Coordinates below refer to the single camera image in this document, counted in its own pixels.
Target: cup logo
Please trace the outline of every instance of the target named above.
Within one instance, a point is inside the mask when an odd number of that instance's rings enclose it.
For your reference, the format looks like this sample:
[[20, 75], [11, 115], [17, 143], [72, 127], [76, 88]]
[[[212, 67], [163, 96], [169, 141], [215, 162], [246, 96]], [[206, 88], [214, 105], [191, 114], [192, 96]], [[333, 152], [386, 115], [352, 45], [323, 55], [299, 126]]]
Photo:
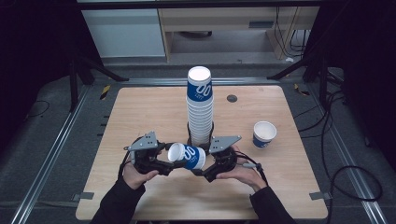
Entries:
[[253, 144], [256, 147], [267, 147], [270, 143], [269, 142], [263, 142], [261, 140], [259, 140], [255, 135], [253, 135]]
[[195, 102], [204, 102], [212, 97], [212, 81], [202, 86], [187, 84], [187, 95]]
[[196, 147], [191, 147], [191, 146], [186, 146], [184, 145], [185, 151], [184, 151], [184, 159], [187, 160], [186, 165], [184, 168], [191, 170], [193, 169], [199, 160], [199, 151], [198, 148]]

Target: gray floor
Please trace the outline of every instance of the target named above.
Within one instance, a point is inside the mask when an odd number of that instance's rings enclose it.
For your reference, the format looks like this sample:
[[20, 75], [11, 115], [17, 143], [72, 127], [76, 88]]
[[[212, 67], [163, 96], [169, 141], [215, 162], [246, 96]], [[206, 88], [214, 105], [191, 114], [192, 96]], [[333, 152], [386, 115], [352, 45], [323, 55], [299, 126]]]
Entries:
[[[304, 83], [301, 68], [284, 77], [277, 83], [269, 82], [266, 77], [275, 75], [290, 63], [275, 59], [268, 39], [264, 32], [228, 33], [214, 32], [208, 38], [192, 38], [177, 34], [171, 61], [167, 64], [131, 64], [130, 66], [109, 66], [118, 75], [133, 79], [185, 77], [193, 64], [207, 66], [212, 71], [214, 80], [230, 77], [251, 80], [254, 77], [262, 85], [279, 85], [285, 92], [293, 116], [297, 116], [316, 105], [318, 83]], [[120, 88], [132, 86], [120, 84], [108, 77], [93, 71], [95, 82], [90, 87], [79, 86], [79, 91], [87, 91], [85, 103], [77, 115], [70, 134], [65, 140], [62, 150], [55, 157], [48, 178], [37, 195], [37, 203], [27, 217], [26, 223], [86, 223], [75, 217], [76, 207], [71, 198], [84, 189], [92, 162], [99, 147], [101, 136], [105, 131], [107, 117], [117, 97]], [[301, 91], [309, 91], [310, 95], [302, 95], [294, 89], [298, 84]], [[103, 87], [111, 85], [105, 100], [100, 100]], [[339, 88], [329, 84], [330, 91]], [[38, 94], [37, 101], [32, 107], [28, 119], [20, 128], [8, 147], [8, 155], [0, 163], [0, 223], [10, 223], [15, 216], [18, 205], [28, 193], [35, 181], [40, 168], [46, 160], [50, 149], [57, 140], [58, 133], [69, 116], [70, 92], [68, 78], [61, 78], [46, 85]], [[295, 118], [298, 129], [314, 124], [322, 117], [320, 107]], [[364, 136], [360, 126], [356, 123], [348, 105], [342, 99], [336, 101], [332, 107], [332, 130], [324, 135], [324, 153], [329, 168], [333, 174], [344, 165], [341, 147], [347, 148], [349, 156], [361, 167], [372, 172], [380, 181], [384, 195], [377, 201], [384, 220], [396, 223], [396, 175], [387, 164], [382, 153], [364, 144]], [[330, 181], [326, 177], [321, 162], [320, 137], [322, 124], [306, 132], [300, 133], [308, 159], [311, 162], [320, 189], [328, 192]], [[378, 190], [372, 180], [363, 175], [368, 188], [376, 194]], [[351, 174], [343, 173], [337, 177], [337, 185], [348, 192], [355, 193], [351, 184]], [[325, 223], [326, 220], [298, 220], [299, 223]], [[333, 194], [332, 223], [384, 223], [381, 220], [371, 220], [367, 214], [367, 204], [353, 200], [336, 190]]]

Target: person's left hand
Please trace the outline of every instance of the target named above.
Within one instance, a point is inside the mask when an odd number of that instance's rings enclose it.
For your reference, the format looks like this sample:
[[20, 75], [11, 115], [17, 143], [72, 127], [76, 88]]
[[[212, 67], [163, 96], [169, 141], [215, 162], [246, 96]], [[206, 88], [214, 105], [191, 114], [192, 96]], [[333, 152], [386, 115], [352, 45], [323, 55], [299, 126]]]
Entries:
[[146, 181], [149, 181], [156, 176], [158, 171], [150, 171], [145, 175], [140, 174], [134, 168], [134, 165], [127, 161], [123, 170], [123, 179], [131, 189], [138, 189]]

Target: black tripod stand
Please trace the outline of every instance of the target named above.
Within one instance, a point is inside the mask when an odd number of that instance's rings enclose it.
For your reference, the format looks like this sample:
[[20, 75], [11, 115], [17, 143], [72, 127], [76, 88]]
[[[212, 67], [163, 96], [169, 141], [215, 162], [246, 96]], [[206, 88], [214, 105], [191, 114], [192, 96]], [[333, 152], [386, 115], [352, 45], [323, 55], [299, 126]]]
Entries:
[[91, 69], [95, 69], [115, 81], [129, 80], [129, 78], [114, 74], [103, 66], [80, 10], [59, 7], [43, 8], [49, 10], [48, 19], [52, 24], [52, 32], [60, 42], [65, 58], [69, 62], [70, 111], [73, 111], [78, 103], [78, 76], [84, 85], [91, 85], [94, 82]]
[[[320, 78], [319, 82], [319, 100], [323, 106], [326, 106], [326, 93], [327, 93], [327, 75], [328, 71], [328, 57], [330, 57], [330, 52], [332, 51], [332, 47], [337, 44], [336, 34], [337, 29], [342, 27], [342, 17], [346, 8], [348, 7], [351, 0], [347, 0], [343, 3], [341, 10], [335, 14], [334, 19], [329, 24], [328, 28], [323, 32], [318, 41], [313, 45], [312, 48], [307, 49], [304, 53], [304, 57], [297, 63], [294, 63], [290, 67], [281, 71], [280, 73], [268, 77], [268, 79], [281, 79], [282, 77], [290, 74], [294, 70], [305, 66], [306, 70], [304, 72], [304, 81], [312, 82], [316, 77]], [[318, 19], [315, 21], [314, 26], [319, 26], [321, 24], [317, 24]]]

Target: wooden table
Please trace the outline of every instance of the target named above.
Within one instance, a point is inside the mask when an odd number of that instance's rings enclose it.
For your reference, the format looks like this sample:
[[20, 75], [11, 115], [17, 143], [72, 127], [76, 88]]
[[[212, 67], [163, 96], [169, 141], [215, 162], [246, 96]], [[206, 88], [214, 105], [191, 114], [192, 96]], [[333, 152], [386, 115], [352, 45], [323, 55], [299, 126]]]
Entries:
[[[323, 200], [312, 201], [319, 191], [304, 146], [282, 89], [278, 86], [214, 86], [214, 136], [241, 135], [236, 144], [260, 162], [270, 186], [293, 218], [325, 218]], [[129, 146], [141, 135], [154, 131], [161, 142], [186, 143], [186, 87], [121, 89], [99, 146], [77, 218], [92, 219], [99, 203], [117, 179], [119, 165]], [[227, 96], [237, 96], [235, 103]], [[253, 125], [259, 120], [275, 124], [277, 136], [266, 149], [252, 143]], [[166, 151], [159, 157], [167, 161]], [[205, 167], [209, 166], [211, 156]], [[248, 195], [253, 190], [236, 180], [215, 180], [176, 169], [146, 184], [134, 220], [256, 219]]]

